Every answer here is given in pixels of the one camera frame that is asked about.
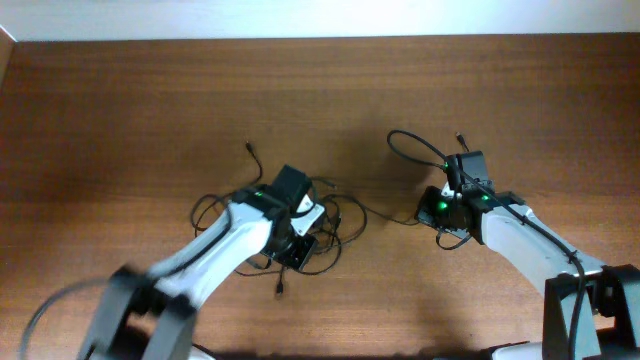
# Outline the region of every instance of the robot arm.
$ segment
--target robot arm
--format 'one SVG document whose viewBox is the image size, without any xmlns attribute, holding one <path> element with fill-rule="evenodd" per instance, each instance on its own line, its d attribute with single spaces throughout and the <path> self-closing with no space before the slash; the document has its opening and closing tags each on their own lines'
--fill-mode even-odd
<svg viewBox="0 0 640 360">
<path fill-rule="evenodd" d="M 578 251 L 573 245 L 558 236 L 543 224 L 526 205 L 512 205 L 512 209 L 525 215 L 558 240 L 564 243 L 582 263 L 586 275 L 602 272 L 604 262 Z M 487 247 L 505 257 L 544 296 L 545 282 L 560 274 L 578 276 L 578 272 L 567 261 L 567 256 L 533 228 L 523 226 L 504 208 L 494 208 L 483 214 L 480 229 Z"/>
<path fill-rule="evenodd" d="M 301 270 L 316 240 L 308 230 L 324 207 L 306 195 L 311 181 L 285 166 L 271 185 L 234 194 L 220 218 L 146 273 L 116 272 L 78 353 L 78 360 L 210 359 L 193 349 L 197 312 L 220 283 L 257 253 Z M 129 326 L 131 314 L 153 315 L 150 337 Z"/>
<path fill-rule="evenodd" d="M 542 343 L 501 348 L 495 351 L 493 359 L 570 357 L 570 322 L 578 298 L 578 272 L 568 261 L 567 253 L 529 223 L 555 237 L 584 268 L 587 295 L 579 309 L 575 358 L 638 356 L 640 272 L 631 265 L 607 266 L 578 251 L 544 225 L 518 196 L 510 192 L 496 194 L 482 152 L 456 154 L 447 160 L 456 164 L 455 167 L 444 167 L 447 184 L 443 190 L 433 186 L 427 188 L 418 205 L 416 219 L 438 230 L 438 239 L 442 233 L 448 233 L 463 239 L 460 244 L 473 237 L 487 245 L 504 256 L 545 298 Z M 500 201 L 479 191 L 475 184 L 465 182 L 466 177 L 458 173 L 460 169 Z M 523 223 L 502 204 L 507 204 L 529 223 Z M 614 316 L 614 328 L 597 331 L 593 320 L 595 313 Z"/>
</svg>

